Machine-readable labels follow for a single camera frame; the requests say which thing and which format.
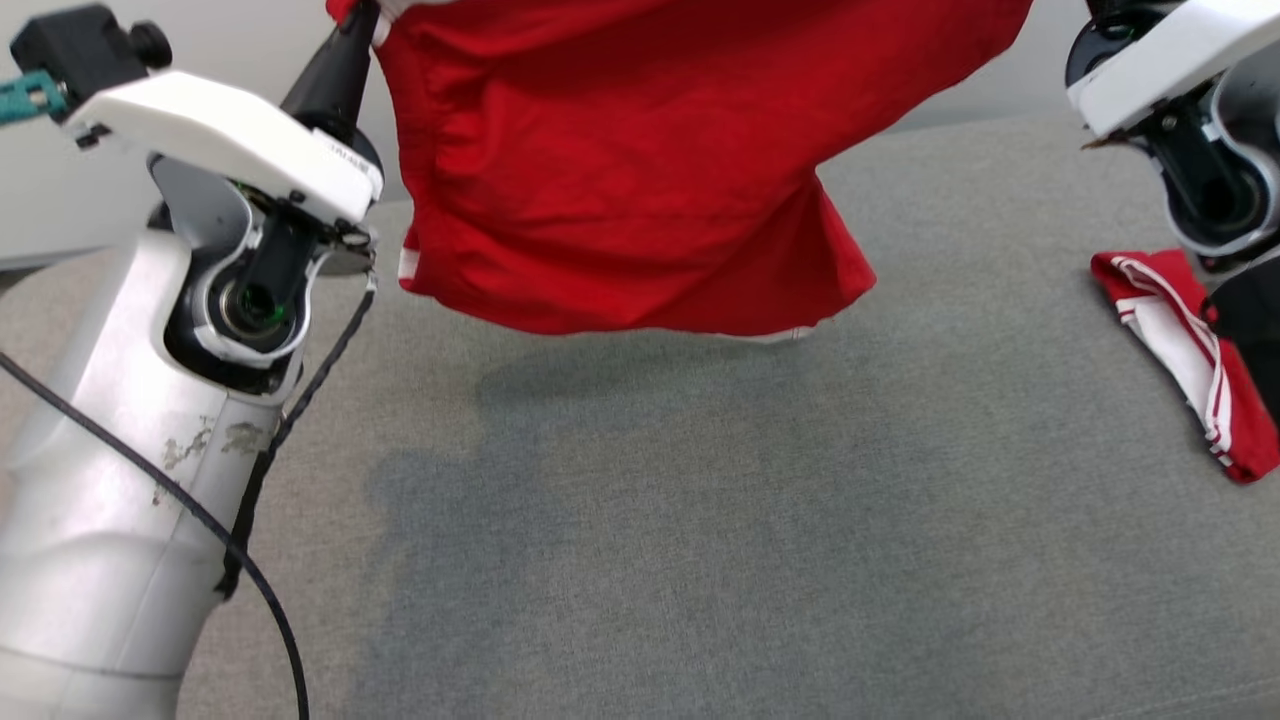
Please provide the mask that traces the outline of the red white basketball jersey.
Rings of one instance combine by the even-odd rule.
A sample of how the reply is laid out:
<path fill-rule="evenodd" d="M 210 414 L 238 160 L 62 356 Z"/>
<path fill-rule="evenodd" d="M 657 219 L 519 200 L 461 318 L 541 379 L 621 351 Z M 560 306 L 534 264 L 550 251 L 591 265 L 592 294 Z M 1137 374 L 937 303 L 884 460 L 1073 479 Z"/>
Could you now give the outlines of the red white basketball jersey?
<path fill-rule="evenodd" d="M 1183 252 L 1098 252 L 1091 273 L 1175 380 L 1228 477 L 1251 484 L 1280 469 L 1280 433 L 1238 350 L 1201 316 L 1207 293 Z"/>

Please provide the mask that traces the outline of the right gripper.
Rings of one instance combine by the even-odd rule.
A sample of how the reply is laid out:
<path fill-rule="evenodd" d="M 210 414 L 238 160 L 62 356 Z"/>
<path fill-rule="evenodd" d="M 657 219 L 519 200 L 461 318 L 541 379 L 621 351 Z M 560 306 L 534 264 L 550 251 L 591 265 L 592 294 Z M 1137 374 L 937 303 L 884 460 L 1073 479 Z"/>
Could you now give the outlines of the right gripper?
<path fill-rule="evenodd" d="M 1071 106 L 1102 138 L 1280 40 L 1280 0 L 1130 5 L 1076 37 L 1065 83 Z"/>

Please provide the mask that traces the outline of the red shorts white stripe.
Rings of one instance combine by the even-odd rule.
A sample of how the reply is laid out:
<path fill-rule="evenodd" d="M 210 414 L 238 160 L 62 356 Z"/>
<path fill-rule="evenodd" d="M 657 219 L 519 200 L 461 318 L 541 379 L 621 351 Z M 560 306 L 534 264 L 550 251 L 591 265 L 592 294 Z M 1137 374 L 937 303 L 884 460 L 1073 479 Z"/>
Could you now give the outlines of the red shorts white stripe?
<path fill-rule="evenodd" d="M 876 273 L 819 165 L 1009 50 L 1033 0 L 372 0 L 398 281 L 563 336 L 777 340 Z"/>

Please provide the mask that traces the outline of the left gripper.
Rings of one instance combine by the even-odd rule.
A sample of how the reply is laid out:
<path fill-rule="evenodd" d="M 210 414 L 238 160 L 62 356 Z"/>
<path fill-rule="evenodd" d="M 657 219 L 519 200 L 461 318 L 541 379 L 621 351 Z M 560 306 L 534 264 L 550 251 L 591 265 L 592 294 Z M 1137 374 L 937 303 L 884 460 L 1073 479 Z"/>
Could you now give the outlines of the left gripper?
<path fill-rule="evenodd" d="M 384 179 L 339 141 L 358 133 L 380 10 L 378 0 L 357 0 L 342 12 L 282 109 L 234 86 L 161 70 L 96 92 L 65 128 L 102 127 L 151 152 L 285 199 L 324 225 L 358 224 L 381 197 Z"/>

